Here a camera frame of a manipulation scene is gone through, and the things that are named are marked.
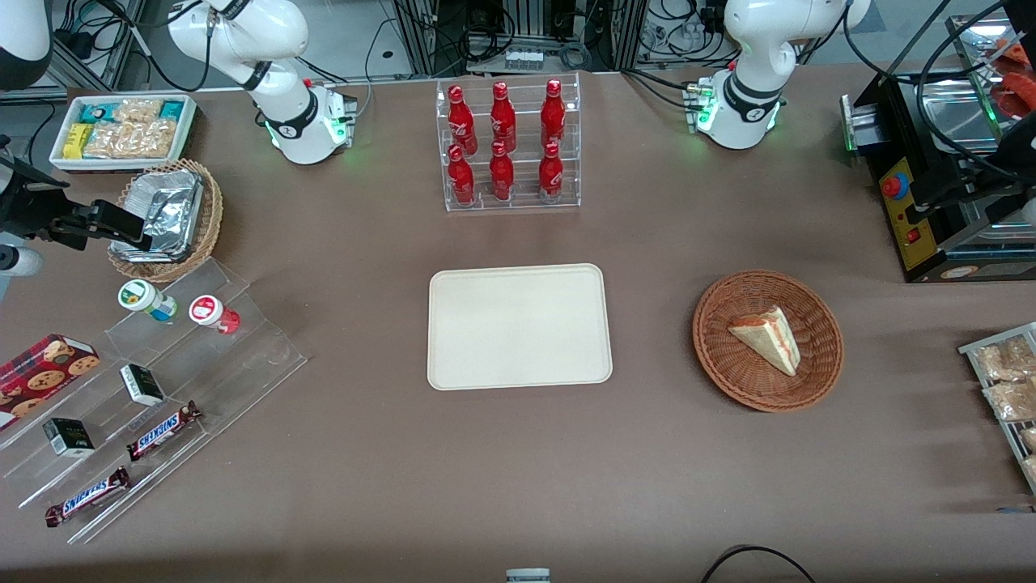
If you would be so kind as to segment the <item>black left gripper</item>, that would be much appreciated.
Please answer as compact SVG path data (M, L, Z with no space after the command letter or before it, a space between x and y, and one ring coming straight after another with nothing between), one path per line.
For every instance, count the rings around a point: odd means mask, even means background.
M936 194L930 206L940 209L988 197L1029 196L1034 190L1034 123L1018 121L1010 126L994 151L976 154L936 128L933 136L951 148L949 165L937 171Z

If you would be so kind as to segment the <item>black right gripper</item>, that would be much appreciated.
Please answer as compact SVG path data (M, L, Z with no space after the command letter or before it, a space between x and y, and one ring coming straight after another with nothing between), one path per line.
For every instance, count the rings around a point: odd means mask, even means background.
M89 213L66 198L70 184L16 158L2 161L1 228L23 240L85 250L91 239L151 249L145 220L111 202L93 202Z

